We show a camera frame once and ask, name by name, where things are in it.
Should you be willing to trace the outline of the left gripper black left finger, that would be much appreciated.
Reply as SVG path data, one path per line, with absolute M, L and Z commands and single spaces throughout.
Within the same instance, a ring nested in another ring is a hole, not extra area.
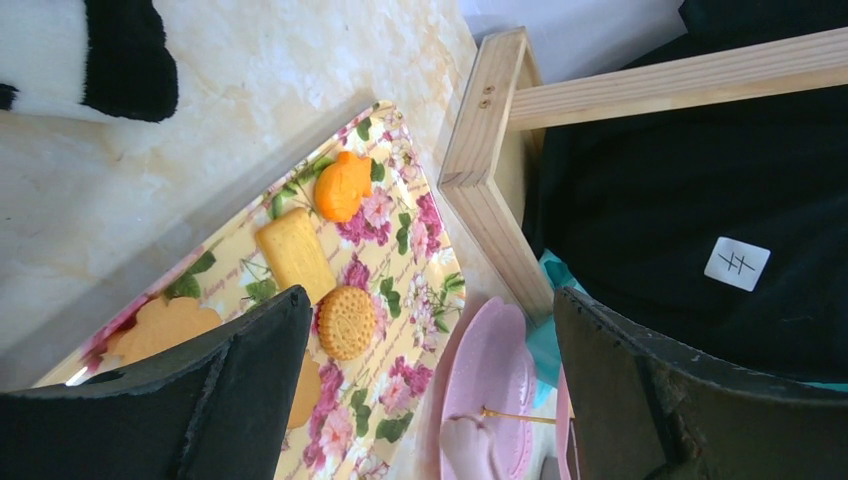
M 1 397 L 5 479 L 270 479 L 312 308 L 294 286 L 150 358 Z

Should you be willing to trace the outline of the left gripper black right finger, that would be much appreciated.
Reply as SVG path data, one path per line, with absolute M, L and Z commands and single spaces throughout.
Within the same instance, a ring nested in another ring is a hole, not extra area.
M 847 396 L 750 370 L 564 288 L 554 323 L 587 479 L 843 479 Z

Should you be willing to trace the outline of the round smooth biscuit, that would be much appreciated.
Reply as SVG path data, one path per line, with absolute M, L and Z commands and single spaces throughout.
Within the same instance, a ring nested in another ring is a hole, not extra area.
M 306 352 L 289 413 L 288 430 L 300 428 L 309 422 L 321 398 L 321 389 L 320 366 L 311 354 Z

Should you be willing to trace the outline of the teal t-shirt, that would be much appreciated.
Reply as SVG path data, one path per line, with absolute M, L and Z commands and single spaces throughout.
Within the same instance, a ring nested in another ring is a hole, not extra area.
M 586 292 L 566 263 L 550 250 L 544 250 L 539 259 L 539 266 L 554 290 L 572 287 L 582 293 Z M 539 408 L 557 387 L 562 367 L 553 316 L 549 316 L 527 336 L 526 345 L 534 359 L 537 378 L 533 407 Z

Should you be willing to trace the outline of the pink cake slice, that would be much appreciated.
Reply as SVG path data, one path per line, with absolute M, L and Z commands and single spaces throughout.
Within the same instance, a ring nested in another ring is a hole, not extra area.
M 440 429 L 440 448 L 457 479 L 507 479 L 494 438 L 481 417 L 455 415 Z

